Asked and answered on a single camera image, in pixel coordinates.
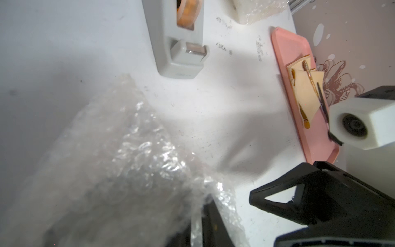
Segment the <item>bubble wrap sheet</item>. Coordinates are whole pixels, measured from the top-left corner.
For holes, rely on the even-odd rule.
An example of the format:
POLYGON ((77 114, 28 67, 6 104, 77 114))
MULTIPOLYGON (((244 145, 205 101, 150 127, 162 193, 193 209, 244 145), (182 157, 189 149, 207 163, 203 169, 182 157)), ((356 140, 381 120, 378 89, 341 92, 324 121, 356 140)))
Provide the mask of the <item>bubble wrap sheet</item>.
POLYGON ((239 24, 251 25, 289 8, 285 0, 234 0, 239 24))
POLYGON ((168 132, 129 75, 94 97, 38 162, 1 220, 3 247, 203 246, 211 201, 249 245, 230 182, 168 132))

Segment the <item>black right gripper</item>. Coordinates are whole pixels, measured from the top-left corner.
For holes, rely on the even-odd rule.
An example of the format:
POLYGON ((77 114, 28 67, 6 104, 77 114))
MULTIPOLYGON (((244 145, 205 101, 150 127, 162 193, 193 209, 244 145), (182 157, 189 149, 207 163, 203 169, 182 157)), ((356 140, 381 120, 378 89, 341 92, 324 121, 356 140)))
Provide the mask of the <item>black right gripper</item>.
POLYGON ((305 227, 276 247, 393 247, 395 201, 328 162, 301 163, 253 189, 250 205, 305 227))

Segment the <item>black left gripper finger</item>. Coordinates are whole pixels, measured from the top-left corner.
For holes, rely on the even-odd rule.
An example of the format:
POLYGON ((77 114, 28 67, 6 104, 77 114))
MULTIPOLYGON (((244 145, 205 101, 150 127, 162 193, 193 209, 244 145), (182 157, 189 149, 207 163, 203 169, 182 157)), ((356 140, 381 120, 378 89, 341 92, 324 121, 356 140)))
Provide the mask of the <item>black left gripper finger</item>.
POLYGON ((204 206, 202 216, 203 247, 235 247, 215 201, 204 206))

